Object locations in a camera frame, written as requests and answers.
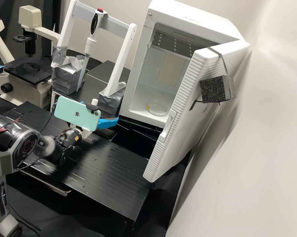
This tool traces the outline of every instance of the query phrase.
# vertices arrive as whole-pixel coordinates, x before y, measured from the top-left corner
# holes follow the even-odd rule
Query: open door
[[[234,76],[247,53],[249,43],[237,40],[213,46],[223,55],[229,75]],[[207,48],[196,50],[168,113],[166,125],[160,134],[143,177],[154,182],[171,167],[178,164],[196,145],[204,129],[204,118],[212,103],[196,103],[201,98],[200,80],[223,75],[222,59]]]

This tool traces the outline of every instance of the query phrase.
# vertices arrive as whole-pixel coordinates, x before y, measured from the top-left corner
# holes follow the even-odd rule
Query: blue clamp
[[[97,128],[105,129],[114,127],[118,123],[119,118],[108,118],[108,119],[99,119]]]

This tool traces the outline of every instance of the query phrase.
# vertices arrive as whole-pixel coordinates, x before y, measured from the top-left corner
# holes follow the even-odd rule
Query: white cap
[[[98,104],[98,100],[97,99],[92,99],[91,104],[96,106]]]

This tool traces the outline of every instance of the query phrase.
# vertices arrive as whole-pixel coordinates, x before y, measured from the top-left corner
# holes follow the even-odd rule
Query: petri dish
[[[146,104],[146,109],[153,115],[164,116],[167,114],[167,107],[162,105],[159,101],[152,100]]]

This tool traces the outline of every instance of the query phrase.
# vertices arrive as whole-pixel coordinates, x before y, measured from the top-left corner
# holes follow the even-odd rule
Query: gray robot arm
[[[41,136],[32,129],[21,128],[0,114],[0,234],[4,237],[21,236],[22,229],[9,213],[6,175],[19,171],[23,161],[34,152],[47,157],[55,150],[51,137]]]

